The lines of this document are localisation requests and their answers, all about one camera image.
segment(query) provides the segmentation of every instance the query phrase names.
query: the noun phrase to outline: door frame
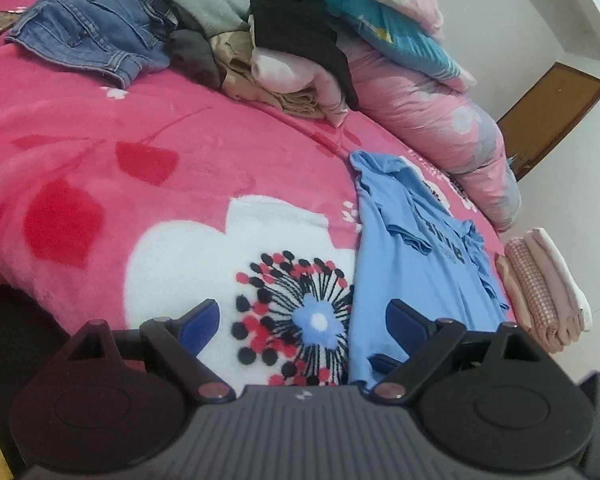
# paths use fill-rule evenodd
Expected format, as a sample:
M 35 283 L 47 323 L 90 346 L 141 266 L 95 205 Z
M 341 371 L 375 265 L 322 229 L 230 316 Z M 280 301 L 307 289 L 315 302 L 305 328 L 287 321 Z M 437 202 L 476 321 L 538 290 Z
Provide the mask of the door frame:
M 548 75 L 549 72 L 551 72 L 551 70 L 553 70 L 556 67 L 560 67 L 563 68 L 565 70 L 568 70 L 570 72 L 575 72 L 581 76 L 587 77 L 588 79 L 591 79 L 593 81 L 596 81 L 598 83 L 600 83 L 600 79 L 592 76 L 591 74 L 587 74 L 586 72 L 582 72 L 581 70 L 578 70 L 577 68 L 574 68 L 573 66 L 569 66 L 569 65 L 565 65 L 564 63 L 560 63 L 558 61 L 556 61 L 549 70 L 547 70 L 542 77 L 528 90 L 525 92 L 525 94 L 516 101 L 516 104 L 514 104 L 508 111 L 506 114 L 504 114 L 499 120 L 498 120 L 498 127 L 499 127 L 499 123 L 501 120 L 503 120 L 507 114 L 513 110 L 513 108 L 516 107 L 516 105 L 522 101 L 522 99 L 524 99 L 526 97 L 527 94 L 531 93 L 531 91 L 536 88 L 536 86 L 538 86 L 538 84 L 542 81 L 542 79 L 545 78 L 545 76 Z M 598 92 L 596 92 L 596 94 L 590 99 L 590 101 L 587 103 L 587 105 L 580 111 L 580 113 L 575 116 L 573 118 L 573 120 L 567 124 L 558 135 L 556 135 L 552 141 L 546 145 L 544 147 L 544 149 L 538 153 L 533 159 L 531 159 L 530 161 L 528 161 L 522 168 L 520 168 L 518 170 L 518 172 L 516 173 L 516 180 L 520 180 L 521 178 L 523 178 L 529 171 L 531 171 L 543 158 L 545 158 L 549 152 L 551 152 L 552 149 L 554 149 L 558 144 L 560 144 L 561 140 L 564 139 L 564 137 L 566 137 L 571 130 L 573 130 L 577 124 L 584 118 L 585 115 L 587 115 L 589 113 L 589 111 L 597 104 L 597 102 L 600 101 L 600 90 L 598 90 Z

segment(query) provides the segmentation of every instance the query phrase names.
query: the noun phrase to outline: blue t-shirt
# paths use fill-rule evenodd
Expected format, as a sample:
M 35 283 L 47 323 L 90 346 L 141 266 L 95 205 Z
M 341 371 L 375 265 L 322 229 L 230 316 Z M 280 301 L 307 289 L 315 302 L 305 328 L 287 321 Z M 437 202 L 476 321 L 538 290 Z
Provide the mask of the blue t-shirt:
M 453 218 L 396 156 L 358 151 L 350 161 L 360 172 L 362 240 L 349 325 L 349 382 L 371 388 L 382 375 L 372 370 L 369 357 L 408 359 L 386 328 L 392 299 L 431 320 L 449 317 L 482 332 L 495 332 L 509 307 L 472 221 Z

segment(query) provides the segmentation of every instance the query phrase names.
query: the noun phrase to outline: pink blanket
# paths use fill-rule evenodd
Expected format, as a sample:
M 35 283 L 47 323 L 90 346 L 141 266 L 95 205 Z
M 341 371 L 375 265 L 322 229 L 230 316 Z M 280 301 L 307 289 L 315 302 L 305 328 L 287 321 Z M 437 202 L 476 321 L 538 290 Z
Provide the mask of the pink blanket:
M 320 294 L 349 292 L 360 225 L 346 157 L 359 148 L 411 161 L 453 215 L 475 221 L 490 255 L 502 252 L 440 171 L 361 113 L 333 128 L 171 70 L 122 91 L 0 39 L 0 279 L 69 332 L 91 318 L 125 328 L 179 317 L 215 298 L 221 327 L 200 358 L 239 376 L 233 323 L 255 316 L 246 325 L 262 352 L 258 284 L 285 294 L 280 269 L 317 283 L 328 267 L 338 279 Z M 253 365 L 251 382 L 271 377 Z

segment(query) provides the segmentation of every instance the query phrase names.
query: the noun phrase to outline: ribbed gray panel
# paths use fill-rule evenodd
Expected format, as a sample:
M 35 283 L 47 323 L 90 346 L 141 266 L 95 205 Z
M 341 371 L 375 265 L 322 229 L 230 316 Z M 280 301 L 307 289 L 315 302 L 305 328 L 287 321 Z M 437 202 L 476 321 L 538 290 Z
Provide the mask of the ribbed gray panel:
M 22 480 L 84 480 L 32 468 Z M 432 446 L 409 413 L 376 406 L 354 386 L 250 386 L 235 402 L 198 410 L 167 450 L 93 480 L 493 480 Z M 520 477 L 584 480 L 571 468 Z

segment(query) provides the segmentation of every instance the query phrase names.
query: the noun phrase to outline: pile of clothes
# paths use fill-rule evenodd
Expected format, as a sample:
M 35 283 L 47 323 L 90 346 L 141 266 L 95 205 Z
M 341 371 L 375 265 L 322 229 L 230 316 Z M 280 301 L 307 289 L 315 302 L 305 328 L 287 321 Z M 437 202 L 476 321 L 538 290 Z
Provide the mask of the pile of clothes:
M 587 298 L 544 229 L 509 240 L 496 268 L 519 325 L 545 351 L 561 352 L 591 330 Z
M 125 89 L 170 64 L 231 98 L 342 124 L 358 110 L 324 0 L 38 0 L 6 41 Z

